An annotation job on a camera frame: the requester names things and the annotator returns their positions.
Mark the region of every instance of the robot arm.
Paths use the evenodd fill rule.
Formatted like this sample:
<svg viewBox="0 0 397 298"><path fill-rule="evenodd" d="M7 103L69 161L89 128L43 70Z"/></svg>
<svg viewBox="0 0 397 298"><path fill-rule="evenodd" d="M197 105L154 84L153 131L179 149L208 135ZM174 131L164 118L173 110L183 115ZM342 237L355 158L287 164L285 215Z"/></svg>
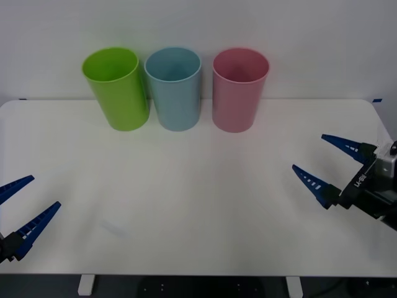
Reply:
<svg viewBox="0 0 397 298"><path fill-rule="evenodd" d="M11 182L0 187L0 205L6 202L11 196L20 191L35 178L27 176L17 181ZM0 263L5 259L12 261L16 258L20 261L31 249L34 241L41 234L58 209L61 207L59 202L55 202L47 210L39 214L36 218L28 222L6 238L0 234Z"/></svg>
<svg viewBox="0 0 397 298"><path fill-rule="evenodd" d="M338 204L346 209L355 205L374 219L397 230L397 141L384 146L376 155L375 145L332 135L323 135L321 138L363 166L342 191L293 165L292 169L317 201L325 209Z"/></svg>

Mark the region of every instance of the pink cup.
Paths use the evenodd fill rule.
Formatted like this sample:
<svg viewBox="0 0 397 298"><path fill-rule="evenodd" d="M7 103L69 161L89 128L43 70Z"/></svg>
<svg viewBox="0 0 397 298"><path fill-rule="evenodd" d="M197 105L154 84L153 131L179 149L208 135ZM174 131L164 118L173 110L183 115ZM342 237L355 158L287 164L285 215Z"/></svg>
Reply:
<svg viewBox="0 0 397 298"><path fill-rule="evenodd" d="M249 48L230 48L213 61L212 120L225 132L243 132L254 123L269 62Z"/></svg>

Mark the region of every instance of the white table leg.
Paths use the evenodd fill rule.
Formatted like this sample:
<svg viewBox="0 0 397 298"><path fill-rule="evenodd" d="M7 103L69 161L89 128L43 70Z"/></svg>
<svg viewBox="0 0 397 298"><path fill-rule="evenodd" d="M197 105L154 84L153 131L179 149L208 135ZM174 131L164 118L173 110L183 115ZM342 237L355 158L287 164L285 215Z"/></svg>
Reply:
<svg viewBox="0 0 397 298"><path fill-rule="evenodd" d="M80 279L78 293L80 296L91 296L92 286L94 285L94 274L83 274Z"/></svg>
<svg viewBox="0 0 397 298"><path fill-rule="evenodd" d="M303 290L299 276L287 276L286 280L290 298L303 298Z"/></svg>

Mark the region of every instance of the cup rim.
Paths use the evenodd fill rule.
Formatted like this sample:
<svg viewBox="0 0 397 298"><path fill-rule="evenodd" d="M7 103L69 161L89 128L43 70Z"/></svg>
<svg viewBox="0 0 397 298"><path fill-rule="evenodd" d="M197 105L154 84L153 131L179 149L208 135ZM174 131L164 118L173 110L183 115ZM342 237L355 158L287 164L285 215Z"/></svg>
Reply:
<svg viewBox="0 0 397 298"><path fill-rule="evenodd" d="M135 56L135 58L136 58L136 65L135 65L135 67L134 67L129 73L127 73L125 76L122 76L121 78L113 79L113 80L111 80L111 81L98 81L98 80L96 80L96 79L91 79L90 77L88 77L88 76L85 74L85 72L84 72L84 65L86 64L86 62L87 62L88 59L90 59L92 56L94 56L95 54L97 54L97 53L99 53L99 52L106 51L106 50L114 50L114 49L128 50L129 52L131 52L131 53ZM114 82L120 81L120 80L123 79L123 78L126 78L127 76L129 76L130 74L132 74L132 73L138 68L138 66L139 66L139 57L136 55L136 53L135 53L133 50L131 50L131 49L129 49L129 48L125 48L125 47L108 47L108 48L101 48L100 50L95 51L94 53L90 54L86 59L84 59L82 65L81 65L81 71L82 71L83 75L86 77L87 80L89 80L89 81L91 81L91 82L95 82L95 83L103 83L103 84L106 84L106 83L114 83Z"/></svg>
<svg viewBox="0 0 397 298"><path fill-rule="evenodd" d="M214 65L214 63L215 63L216 58L217 58L219 55L221 55L222 53L226 52L226 51L229 51L229 50L237 50L237 49L240 49L240 50L249 50L249 51L251 51L251 52L260 54L260 56L262 56L263 59L265 59L265 61L267 62L267 65L268 65L268 69L267 69L267 71L266 71L266 74L265 74L264 76L262 76L261 78L256 79L255 81L250 81L250 82L232 81L231 79L226 79L224 76L221 76L221 75L215 70L215 65ZM266 77L267 77L267 75L269 74L269 71L270 71L270 63L269 63L268 59L265 57L265 55L263 55L261 52L259 52L259 51L257 51L257 50L254 50L254 49L252 49L252 48L246 48L246 47L232 47L232 48L227 48L226 50L223 50L223 51L219 52L219 53L215 56L215 58L214 58L213 61L212 61L212 71L213 71L219 78L221 78L221 79L223 79L223 80L225 80L225 81L227 81L227 82L229 82L229 83L247 85L247 84L254 84L254 83L257 83L257 82L259 82L259 81L262 81L262 80L266 79Z"/></svg>
<svg viewBox="0 0 397 298"><path fill-rule="evenodd" d="M168 49L168 48L181 48L181 49L184 49L184 50L188 50L188 51L192 52L194 55L196 55L196 57L198 58L198 61L200 62L200 65L198 66L198 68L197 68L197 70L195 71L195 73L192 74L192 75L190 75L190 76L188 76L188 77L186 77L186 78L184 78L184 79L178 79L177 81L165 81L165 80L163 80L163 79L158 79L158 78L152 76L152 75L149 73L149 71L146 69L146 64L147 64L148 60L149 60L150 57L152 57L154 54L156 54L156 53L158 53L158 52L160 52L160 51L163 51L163 50L165 50L165 49ZM152 79L154 79L154 80L156 80L156 81L159 81L159 82L162 82L162 83L180 83L180 82L186 81L186 80L188 80L188 79L194 77L194 76L201 70L201 66L202 66L202 62L201 62L200 56L199 56L195 51L193 51L192 49L190 49L190 48L185 48L185 47L164 47L164 48L161 48L161 49L155 51L154 53L150 54L150 56L149 56L149 57L146 59L146 61L145 61L144 69L145 69L145 73L146 73L150 78L152 78Z"/></svg>

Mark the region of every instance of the cable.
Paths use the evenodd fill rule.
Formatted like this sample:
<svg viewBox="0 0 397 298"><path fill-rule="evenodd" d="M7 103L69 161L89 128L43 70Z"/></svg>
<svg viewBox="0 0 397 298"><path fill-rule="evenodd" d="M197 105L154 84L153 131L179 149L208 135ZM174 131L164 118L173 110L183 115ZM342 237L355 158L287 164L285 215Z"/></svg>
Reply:
<svg viewBox="0 0 397 298"><path fill-rule="evenodd" d="M331 287L322 290L318 293L315 293L313 295L309 295L309 296L305 296L303 295L303 298L318 298L321 297L322 295L328 294L330 292L332 292L333 290L335 290L336 288L338 288L343 282L345 281L345 278L340 278L337 282L335 282Z"/></svg>

